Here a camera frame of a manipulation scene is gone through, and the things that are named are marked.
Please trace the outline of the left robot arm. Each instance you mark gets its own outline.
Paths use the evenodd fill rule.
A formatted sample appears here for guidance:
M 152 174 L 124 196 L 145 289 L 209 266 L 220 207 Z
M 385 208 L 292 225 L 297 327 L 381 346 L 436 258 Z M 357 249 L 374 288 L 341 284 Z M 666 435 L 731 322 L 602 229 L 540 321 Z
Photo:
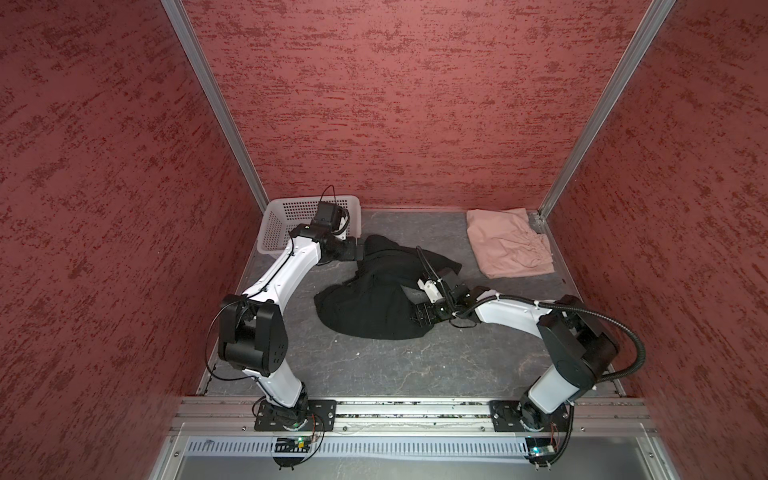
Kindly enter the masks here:
M 265 396 L 259 411 L 278 429 L 298 431 L 312 419 L 305 384 L 286 360 L 283 310 L 315 266 L 362 258 L 362 247 L 348 233 L 351 220 L 347 207 L 320 200 L 311 220 L 290 230 L 266 273 L 243 293 L 225 296 L 212 321 L 219 359 L 241 372 L 238 380 L 255 381 Z

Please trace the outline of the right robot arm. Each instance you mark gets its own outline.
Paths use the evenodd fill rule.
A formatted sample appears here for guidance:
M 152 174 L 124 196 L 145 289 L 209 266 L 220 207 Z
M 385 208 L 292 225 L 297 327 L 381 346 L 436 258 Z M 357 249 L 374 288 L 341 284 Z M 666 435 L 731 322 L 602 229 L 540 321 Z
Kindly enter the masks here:
M 435 282 L 422 280 L 417 288 L 405 287 L 403 292 L 414 306 L 413 319 L 420 326 L 461 319 L 469 327 L 500 325 L 543 342 L 551 365 L 509 416 L 528 431 L 548 427 L 567 402 L 593 389 L 619 353 L 617 341 L 602 320 L 573 296 L 542 302 L 487 287 L 469 290 L 463 285 L 447 293 Z

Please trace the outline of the pink shorts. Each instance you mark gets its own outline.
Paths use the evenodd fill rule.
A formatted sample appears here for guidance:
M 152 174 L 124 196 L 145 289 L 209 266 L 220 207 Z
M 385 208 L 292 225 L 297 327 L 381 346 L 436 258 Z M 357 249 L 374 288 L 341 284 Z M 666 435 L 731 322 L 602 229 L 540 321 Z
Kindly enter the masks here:
M 480 271 L 489 279 L 552 274 L 548 238 L 530 225 L 528 211 L 469 210 L 467 235 Z

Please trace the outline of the black shorts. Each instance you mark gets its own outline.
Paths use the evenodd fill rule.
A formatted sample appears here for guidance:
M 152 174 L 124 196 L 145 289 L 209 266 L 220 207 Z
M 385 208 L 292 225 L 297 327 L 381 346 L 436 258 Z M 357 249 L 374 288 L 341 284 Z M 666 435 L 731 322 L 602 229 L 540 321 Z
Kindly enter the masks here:
M 355 275 L 314 297 L 317 315 L 331 330 L 358 338 L 421 338 L 442 320 L 419 305 L 418 280 L 425 275 L 418 252 L 382 235 L 363 243 Z

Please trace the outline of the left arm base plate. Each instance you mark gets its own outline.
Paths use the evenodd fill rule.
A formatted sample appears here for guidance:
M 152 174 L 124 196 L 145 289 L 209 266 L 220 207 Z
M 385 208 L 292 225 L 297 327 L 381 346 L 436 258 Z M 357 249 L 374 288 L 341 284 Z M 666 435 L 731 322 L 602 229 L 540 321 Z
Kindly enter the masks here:
M 264 432 L 332 431 L 337 402 L 301 397 L 293 407 L 274 405 L 266 400 L 252 406 L 254 430 Z

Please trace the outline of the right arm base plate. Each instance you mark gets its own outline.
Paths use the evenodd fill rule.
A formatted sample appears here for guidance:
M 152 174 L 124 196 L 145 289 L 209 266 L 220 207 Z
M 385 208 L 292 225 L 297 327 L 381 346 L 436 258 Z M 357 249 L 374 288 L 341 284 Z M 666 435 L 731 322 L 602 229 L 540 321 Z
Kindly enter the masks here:
M 542 433 L 555 427 L 563 433 L 568 430 L 571 418 L 564 404 L 552 413 L 545 413 L 529 400 L 491 400 L 488 407 L 495 432 Z

